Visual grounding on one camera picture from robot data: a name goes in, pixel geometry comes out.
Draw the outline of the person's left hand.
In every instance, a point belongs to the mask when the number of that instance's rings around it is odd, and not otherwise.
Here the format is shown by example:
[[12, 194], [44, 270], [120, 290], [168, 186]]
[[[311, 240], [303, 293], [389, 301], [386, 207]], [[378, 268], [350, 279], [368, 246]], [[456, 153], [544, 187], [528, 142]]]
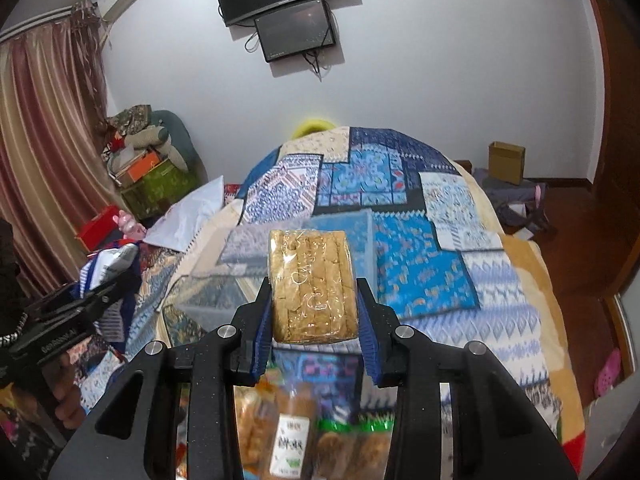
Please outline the person's left hand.
[[58, 372], [52, 387], [52, 393], [58, 401], [56, 418], [69, 430], [77, 429], [86, 418], [81, 406], [80, 389], [75, 384], [75, 367], [67, 353], [58, 358]]

